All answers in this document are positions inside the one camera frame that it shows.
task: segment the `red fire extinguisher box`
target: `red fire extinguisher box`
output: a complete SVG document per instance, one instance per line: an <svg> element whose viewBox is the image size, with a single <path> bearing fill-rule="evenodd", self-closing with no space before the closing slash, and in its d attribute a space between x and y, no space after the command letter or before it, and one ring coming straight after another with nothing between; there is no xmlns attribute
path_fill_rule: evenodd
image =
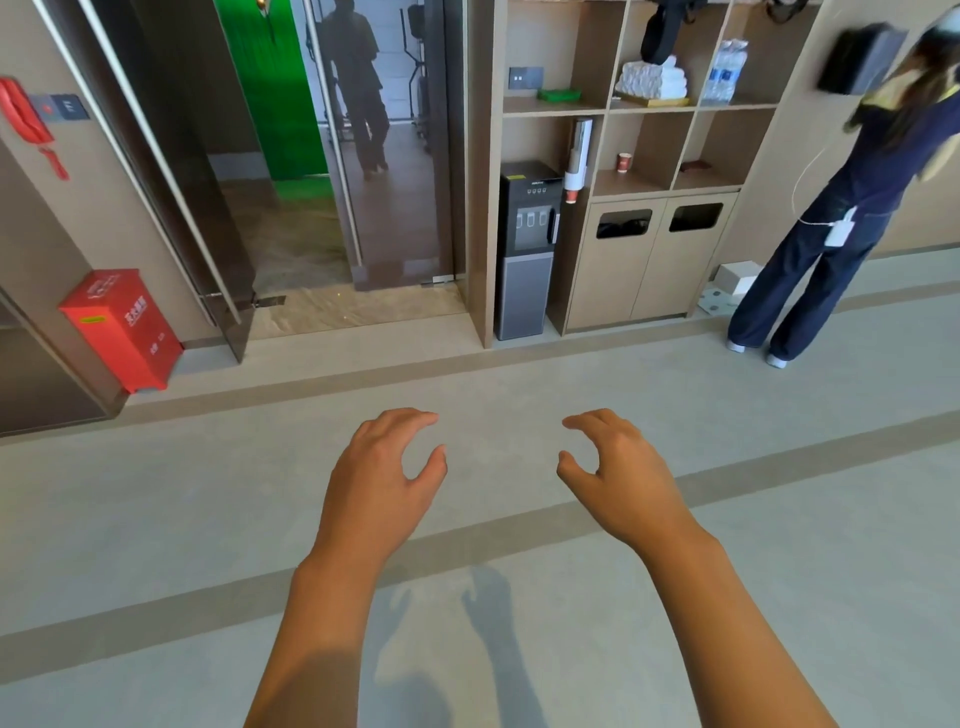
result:
<svg viewBox="0 0 960 728"><path fill-rule="evenodd" d="M136 270L93 271L60 310L128 392L167 388L183 346Z"/></svg>

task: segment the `long hair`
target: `long hair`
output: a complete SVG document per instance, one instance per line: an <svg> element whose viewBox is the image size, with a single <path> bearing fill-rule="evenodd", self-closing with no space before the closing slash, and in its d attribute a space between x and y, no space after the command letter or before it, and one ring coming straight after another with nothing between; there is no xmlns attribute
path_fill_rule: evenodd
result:
<svg viewBox="0 0 960 728"><path fill-rule="evenodd" d="M960 63L960 36L933 29L917 43L914 57L923 66L923 75L903 94L890 131L883 139L885 149L899 147L920 121L924 111L937 104L952 81L950 73Z"/></svg>

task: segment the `floor stripe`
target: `floor stripe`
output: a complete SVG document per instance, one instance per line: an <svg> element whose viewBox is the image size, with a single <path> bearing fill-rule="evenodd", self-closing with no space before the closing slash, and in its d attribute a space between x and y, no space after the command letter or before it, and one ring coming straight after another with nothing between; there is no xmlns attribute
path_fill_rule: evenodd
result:
<svg viewBox="0 0 960 728"><path fill-rule="evenodd" d="M862 308L872 308L892 303L923 301L956 294L960 294L960 280L914 286L894 291L869 293L861 296L850 296L843 299L840 304L837 305L834 313L856 311ZM487 350L484 352L450 356L430 361L418 361L410 364L397 364L395 366L368 369L359 372L317 376L309 379L298 379L280 382L278 384L264 384L243 389L228 390L226 392L185 397L177 400L138 404L137 406L127 407L115 420L91 423L89 425L76 425L63 429L46 430L24 435L13 435L9 438L0 439L0 447L26 442L28 440L60 437L78 432L166 422L183 417L198 417L214 412L229 412L230 410L256 407L262 404L276 404L278 402L302 400L341 392L352 392L358 389L380 387L388 384L400 384L408 381L429 379L434 376L478 372L485 369L507 367L513 364L525 364L561 356L573 356L579 353L620 349L622 347L631 347L639 344L651 344L658 341L680 339L686 336L699 336L705 333L720 333L726 328L727 321L726 318L695 319L681 320L676 324L660 327L631 328L627 330L613 329L606 333L598 333L591 336L566 337L560 341L554 341L548 344L536 344L529 347Z"/></svg>
<svg viewBox="0 0 960 728"><path fill-rule="evenodd" d="M678 483L691 506L707 505L957 440L960 410L684 475ZM380 586L482 564L598 530L576 501L455 528L408 542L387 565ZM274 571L4 635L0 685L279 614L292 573Z"/></svg>

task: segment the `white device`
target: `white device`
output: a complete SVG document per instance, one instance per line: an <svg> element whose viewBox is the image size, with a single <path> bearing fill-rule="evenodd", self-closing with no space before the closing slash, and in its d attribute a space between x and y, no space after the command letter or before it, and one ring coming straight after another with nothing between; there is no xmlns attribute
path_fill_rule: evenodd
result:
<svg viewBox="0 0 960 728"><path fill-rule="evenodd" d="M564 202L573 205L577 202L577 193L587 183L587 153L590 148L590 133L593 131L593 119L579 118L573 128L573 141L570 144L570 161L564 174Z"/></svg>
<svg viewBox="0 0 960 728"><path fill-rule="evenodd" d="M843 220L837 220L830 225L832 230L830 231L830 235L827 236L827 242L824 243L824 245L828 248L843 248L844 243L847 242L847 238L850 237L850 233L853 232L853 228L856 226L856 223L853 221L855 214L856 207L852 207L850 211L844 215Z"/></svg>

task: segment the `water bottle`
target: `water bottle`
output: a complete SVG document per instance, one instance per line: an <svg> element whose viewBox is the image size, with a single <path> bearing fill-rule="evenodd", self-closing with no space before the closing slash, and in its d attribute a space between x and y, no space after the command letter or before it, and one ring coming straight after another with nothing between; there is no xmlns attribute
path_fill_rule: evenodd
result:
<svg viewBox="0 0 960 728"><path fill-rule="evenodd" d="M747 41L734 40L731 42L730 51L726 56L726 63L723 66L723 73L720 76L720 84L717 89L717 96L722 104L729 104L733 101L733 95L736 92L736 82L740 80L740 73L743 66L747 64Z"/></svg>
<svg viewBox="0 0 960 728"><path fill-rule="evenodd" d="M724 40L720 44L720 50L717 51L713 59L713 66L710 69L710 75L704 86L704 94L700 98L701 102L716 104L720 101L720 81L723 78L724 65L727 62L727 55L731 51L731 43Z"/></svg>

